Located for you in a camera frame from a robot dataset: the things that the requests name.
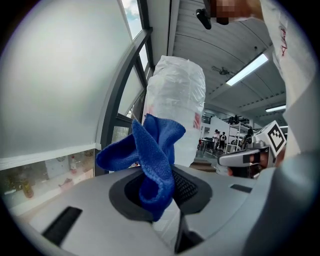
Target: white plastic bag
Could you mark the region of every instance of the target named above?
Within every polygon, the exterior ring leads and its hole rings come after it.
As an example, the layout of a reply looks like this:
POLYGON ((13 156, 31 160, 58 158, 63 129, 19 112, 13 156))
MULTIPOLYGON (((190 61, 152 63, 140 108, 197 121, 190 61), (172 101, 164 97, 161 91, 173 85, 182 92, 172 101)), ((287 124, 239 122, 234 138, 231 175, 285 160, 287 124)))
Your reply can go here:
POLYGON ((184 126, 184 136, 174 144, 175 164, 189 167, 195 159, 205 97, 205 75, 199 65, 179 57, 161 57, 148 81, 144 114, 184 126))

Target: blue microfiber cloth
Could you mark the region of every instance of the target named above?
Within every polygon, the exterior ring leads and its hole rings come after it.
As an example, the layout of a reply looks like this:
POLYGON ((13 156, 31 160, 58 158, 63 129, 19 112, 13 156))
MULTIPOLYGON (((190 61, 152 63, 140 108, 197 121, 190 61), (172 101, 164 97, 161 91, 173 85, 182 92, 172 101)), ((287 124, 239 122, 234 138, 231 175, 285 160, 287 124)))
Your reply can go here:
POLYGON ((141 205, 157 221, 172 201, 174 143, 185 132, 176 121, 147 114, 143 126, 133 120, 132 134, 104 148, 96 156, 96 163, 102 169, 120 171, 139 162, 146 175, 139 190, 141 205))

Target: ceiling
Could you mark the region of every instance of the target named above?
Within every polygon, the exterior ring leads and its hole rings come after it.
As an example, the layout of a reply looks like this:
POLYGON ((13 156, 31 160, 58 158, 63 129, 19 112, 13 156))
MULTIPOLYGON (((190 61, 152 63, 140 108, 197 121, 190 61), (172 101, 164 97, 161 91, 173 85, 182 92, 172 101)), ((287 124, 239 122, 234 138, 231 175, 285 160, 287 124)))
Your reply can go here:
POLYGON ((196 17, 196 10, 202 8, 202 0, 180 0, 179 5, 171 6, 168 49, 172 44, 173 56, 202 67, 206 82, 205 108, 218 107, 254 119, 260 125, 273 120, 286 124, 282 112, 265 111, 286 103, 285 84, 271 59, 241 82, 233 86, 226 84, 252 59, 272 47, 266 25, 249 19, 228 25, 212 23, 212 28, 207 30, 196 17), (219 73, 222 67, 229 75, 219 73))

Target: window frame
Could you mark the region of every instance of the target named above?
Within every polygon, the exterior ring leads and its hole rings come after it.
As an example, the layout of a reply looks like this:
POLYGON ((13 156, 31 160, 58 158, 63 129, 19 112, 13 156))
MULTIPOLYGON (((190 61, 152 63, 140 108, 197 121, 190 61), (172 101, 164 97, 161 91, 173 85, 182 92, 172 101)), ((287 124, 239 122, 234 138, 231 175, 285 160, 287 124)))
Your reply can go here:
MULTIPOLYGON (((153 31, 153 28, 150 27, 149 23, 147 0, 137 0, 137 4, 139 9, 142 31, 140 31, 140 33, 134 38, 128 51, 121 59, 121 62, 118 65, 114 73, 113 79, 111 81, 110 88, 105 99, 106 111, 104 117, 100 119, 100 122, 98 124, 98 131, 96 137, 96 142, 101 144, 101 149, 104 149, 106 146, 111 144, 115 126, 131 127, 132 119, 124 115, 120 115, 118 113, 118 109, 121 102, 122 94, 124 92, 132 68, 135 66, 138 78, 144 88, 142 93, 144 96, 147 93, 148 85, 146 74, 148 74, 149 71, 153 71, 155 68, 151 42, 151 33, 153 31), (140 51, 143 46, 145 46, 146 55, 148 59, 148 64, 145 70, 143 69, 143 65, 140 58, 140 51)), ((139 106, 138 108, 138 111, 140 113, 137 113, 137 108, 135 110, 135 116, 139 118, 139 122, 142 121, 143 105, 139 106)), ((100 150, 95 149, 94 157, 96 157, 96 155, 99 152, 100 150)), ((97 166, 96 162, 94 163, 93 170, 94 176, 100 176, 108 173, 107 170, 103 170, 99 166, 97 166)))

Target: black mesh grille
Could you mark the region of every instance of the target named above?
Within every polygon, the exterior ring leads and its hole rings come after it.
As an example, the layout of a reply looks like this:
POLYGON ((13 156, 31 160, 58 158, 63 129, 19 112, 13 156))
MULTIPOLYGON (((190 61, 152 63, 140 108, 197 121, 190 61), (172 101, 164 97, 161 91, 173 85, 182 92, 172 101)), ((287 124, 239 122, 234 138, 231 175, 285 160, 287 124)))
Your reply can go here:
MULTIPOLYGON (((178 206, 191 199, 198 192, 198 187, 193 182, 187 180, 180 174, 172 171, 174 178, 173 199, 178 206)), ((139 199, 139 189, 146 175, 143 173, 129 181, 124 187, 126 197, 134 204, 141 206, 139 199)))
POLYGON ((175 171, 172 171, 174 178, 173 199, 178 206, 191 199, 198 192, 198 187, 190 180, 184 178, 175 171))
POLYGON ((138 177, 130 180, 124 187, 125 196, 134 204, 141 207, 139 198, 139 189, 146 175, 143 173, 138 177))

